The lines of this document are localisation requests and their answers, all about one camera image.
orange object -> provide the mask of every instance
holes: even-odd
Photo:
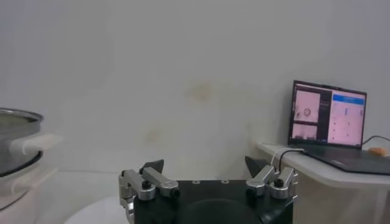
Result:
[[[388,154],[388,151],[384,148],[370,148],[368,152],[378,156],[386,156]]]

black cable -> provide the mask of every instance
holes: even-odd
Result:
[[[387,140],[387,141],[390,142],[390,139],[388,139],[388,138],[382,137],[382,136],[380,136],[380,135],[373,135],[373,136],[371,136],[369,139],[365,140],[365,141],[362,143],[362,145],[364,145],[365,143],[369,142],[369,141],[370,141],[371,139],[373,139],[373,138],[382,138],[382,139]]]
[[[302,150],[296,150],[296,149],[291,149],[291,150],[286,150],[286,151],[284,151],[284,152],[280,155],[280,158],[279,158],[279,172],[282,171],[282,158],[283,158],[283,156],[284,156],[286,153],[288,153],[288,152],[302,152],[302,153],[303,153]]]

white rice cooker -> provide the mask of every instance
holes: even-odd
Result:
[[[0,223],[33,224],[36,188],[57,171],[39,164],[43,152],[62,140],[40,133],[43,116],[0,108]]]

laptop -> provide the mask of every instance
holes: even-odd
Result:
[[[390,175],[390,159],[362,150],[367,93],[294,81],[288,144],[346,172]]]

screen display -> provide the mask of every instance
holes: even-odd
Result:
[[[360,146],[366,95],[295,83],[290,139]]]

